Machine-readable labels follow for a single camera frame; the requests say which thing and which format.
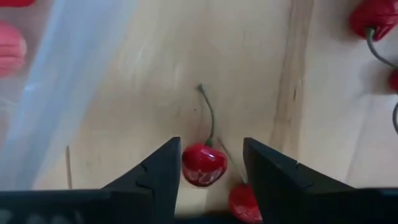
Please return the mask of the small pink fruit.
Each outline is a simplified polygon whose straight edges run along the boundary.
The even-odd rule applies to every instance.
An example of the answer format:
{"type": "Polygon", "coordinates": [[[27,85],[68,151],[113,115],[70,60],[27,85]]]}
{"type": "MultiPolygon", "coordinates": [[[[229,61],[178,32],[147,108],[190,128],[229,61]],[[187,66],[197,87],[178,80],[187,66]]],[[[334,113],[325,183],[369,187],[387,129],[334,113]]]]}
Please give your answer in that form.
{"type": "Polygon", "coordinates": [[[25,64],[27,43],[22,32],[6,21],[0,21],[0,78],[17,72],[25,64]]]}

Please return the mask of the clear plastic tupperware container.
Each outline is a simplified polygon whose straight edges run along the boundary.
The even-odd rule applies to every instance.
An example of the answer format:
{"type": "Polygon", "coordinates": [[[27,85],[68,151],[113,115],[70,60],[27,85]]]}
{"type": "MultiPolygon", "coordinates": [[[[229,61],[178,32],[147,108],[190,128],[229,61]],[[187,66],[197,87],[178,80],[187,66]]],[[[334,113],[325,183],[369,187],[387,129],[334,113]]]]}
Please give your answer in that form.
{"type": "Polygon", "coordinates": [[[137,0],[37,0],[0,9],[27,41],[0,80],[0,190],[68,189],[69,144],[108,72],[137,0]]]}

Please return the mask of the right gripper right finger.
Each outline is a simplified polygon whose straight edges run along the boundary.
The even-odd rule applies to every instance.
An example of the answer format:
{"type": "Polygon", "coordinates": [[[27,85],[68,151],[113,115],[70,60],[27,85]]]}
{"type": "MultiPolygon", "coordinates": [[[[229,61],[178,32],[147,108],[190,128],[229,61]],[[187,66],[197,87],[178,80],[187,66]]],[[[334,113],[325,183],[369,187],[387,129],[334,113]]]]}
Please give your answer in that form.
{"type": "Polygon", "coordinates": [[[243,157],[265,223],[304,223],[309,195],[353,189],[253,138],[244,138],[243,157]]]}

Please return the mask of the red cherry with stem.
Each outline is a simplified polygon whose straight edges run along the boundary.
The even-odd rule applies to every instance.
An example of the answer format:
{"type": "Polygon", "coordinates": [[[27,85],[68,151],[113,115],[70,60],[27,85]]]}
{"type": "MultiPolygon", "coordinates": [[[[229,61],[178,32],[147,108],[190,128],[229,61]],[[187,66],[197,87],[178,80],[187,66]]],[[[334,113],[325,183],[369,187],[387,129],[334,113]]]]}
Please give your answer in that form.
{"type": "Polygon", "coordinates": [[[209,109],[211,128],[207,139],[188,145],[182,152],[182,174],[187,182],[196,187],[209,187],[227,170],[228,158],[214,147],[215,114],[203,84],[197,86],[209,109]]]}
{"type": "Polygon", "coordinates": [[[383,39],[398,25],[398,0],[363,0],[349,16],[349,27],[366,39],[371,53],[382,63],[398,69],[398,65],[382,57],[374,43],[383,39]]]}
{"type": "MultiPolygon", "coordinates": [[[[389,86],[392,90],[395,91],[395,94],[398,96],[398,70],[394,70],[389,77],[389,86]]],[[[398,135],[398,101],[394,106],[392,111],[392,125],[394,127],[395,132],[398,135]]]]}
{"type": "Polygon", "coordinates": [[[261,224],[263,222],[262,215],[254,196],[253,189],[248,184],[247,177],[240,170],[230,151],[226,148],[221,138],[217,138],[221,148],[228,156],[231,165],[241,178],[241,183],[229,192],[228,207],[231,213],[242,222],[248,224],[261,224]]]}

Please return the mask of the red strawberry green leaves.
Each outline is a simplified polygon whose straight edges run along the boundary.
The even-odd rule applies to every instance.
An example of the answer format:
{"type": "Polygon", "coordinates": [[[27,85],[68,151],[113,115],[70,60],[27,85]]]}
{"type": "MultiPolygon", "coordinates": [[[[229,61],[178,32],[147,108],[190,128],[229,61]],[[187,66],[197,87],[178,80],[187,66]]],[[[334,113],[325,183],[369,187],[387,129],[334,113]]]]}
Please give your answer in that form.
{"type": "Polygon", "coordinates": [[[28,7],[36,0],[0,0],[0,7],[28,7]]]}

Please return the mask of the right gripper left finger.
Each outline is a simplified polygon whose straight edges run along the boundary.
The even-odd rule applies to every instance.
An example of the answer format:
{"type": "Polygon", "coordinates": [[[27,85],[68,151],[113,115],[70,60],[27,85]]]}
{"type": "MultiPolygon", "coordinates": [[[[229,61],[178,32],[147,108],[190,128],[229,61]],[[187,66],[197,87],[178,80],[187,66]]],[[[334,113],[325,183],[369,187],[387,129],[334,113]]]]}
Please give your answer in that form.
{"type": "Polygon", "coordinates": [[[179,137],[172,137],[103,189],[112,218],[172,218],[180,183],[179,137]]]}

